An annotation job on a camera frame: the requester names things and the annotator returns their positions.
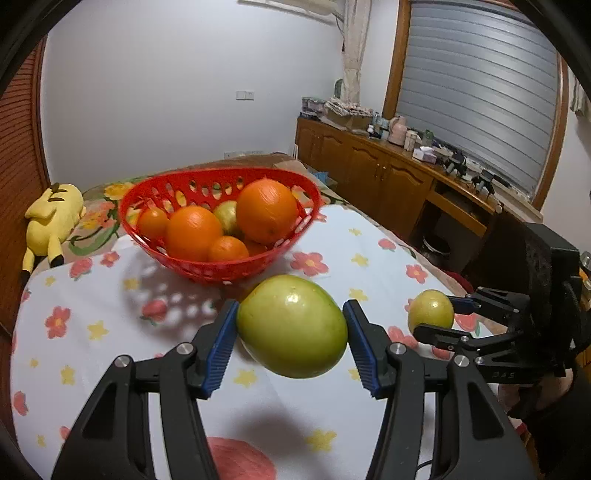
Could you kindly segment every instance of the power outlet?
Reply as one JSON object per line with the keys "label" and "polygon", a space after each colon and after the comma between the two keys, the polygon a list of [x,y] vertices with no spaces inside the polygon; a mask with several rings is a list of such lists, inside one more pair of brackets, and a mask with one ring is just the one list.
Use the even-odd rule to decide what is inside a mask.
{"label": "power outlet", "polygon": [[236,100],[254,100],[255,92],[248,90],[236,90]]}

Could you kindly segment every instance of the box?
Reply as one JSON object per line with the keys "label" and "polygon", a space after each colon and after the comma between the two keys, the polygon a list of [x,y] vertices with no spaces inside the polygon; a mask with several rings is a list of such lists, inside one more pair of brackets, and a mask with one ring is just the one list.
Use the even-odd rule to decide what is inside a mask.
{"label": "box", "polygon": [[357,115],[346,115],[341,116],[338,113],[333,112],[330,108],[326,109],[326,118],[331,122],[336,123],[342,127],[345,127],[347,130],[363,130],[366,131],[368,129],[369,124],[371,123],[372,117],[371,116],[357,116]]}

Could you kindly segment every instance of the wooden desk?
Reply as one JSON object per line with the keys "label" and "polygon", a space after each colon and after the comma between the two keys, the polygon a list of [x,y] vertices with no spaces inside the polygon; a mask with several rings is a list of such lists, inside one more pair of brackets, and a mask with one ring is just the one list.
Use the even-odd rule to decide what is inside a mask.
{"label": "wooden desk", "polygon": [[494,199],[483,200],[471,184],[387,141],[300,118],[295,143],[302,162],[338,182],[333,190],[411,243],[422,241],[441,212],[480,238],[496,216]]}

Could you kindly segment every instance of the orange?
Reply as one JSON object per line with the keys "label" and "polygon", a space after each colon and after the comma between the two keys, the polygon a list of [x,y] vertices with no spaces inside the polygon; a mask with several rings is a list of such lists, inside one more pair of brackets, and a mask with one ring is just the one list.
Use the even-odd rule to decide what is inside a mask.
{"label": "orange", "polygon": [[297,200],[286,186],[271,179],[249,183],[236,204],[238,227],[262,245],[272,245],[285,237],[297,217]]}
{"label": "orange", "polygon": [[246,245],[246,248],[248,248],[248,253],[251,257],[263,254],[268,250],[265,245],[257,244],[248,238],[244,239],[244,244]]}
{"label": "orange", "polygon": [[248,258],[248,249],[238,238],[221,236],[209,247],[210,262],[231,262]]}
{"label": "orange", "polygon": [[149,240],[160,240],[166,235],[168,217],[163,210],[150,207],[145,210],[138,220],[138,232]]}
{"label": "orange", "polygon": [[206,262],[209,247],[222,235],[222,224],[212,212],[195,205],[183,207],[168,223],[166,253],[180,260]]}

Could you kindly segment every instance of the window blind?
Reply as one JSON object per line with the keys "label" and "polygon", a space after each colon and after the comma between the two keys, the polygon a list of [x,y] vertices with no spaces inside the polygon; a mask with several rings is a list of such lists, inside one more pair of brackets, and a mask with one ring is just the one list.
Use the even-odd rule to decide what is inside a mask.
{"label": "window blind", "polygon": [[556,113],[556,49],[509,8],[411,1],[397,115],[533,193]]}

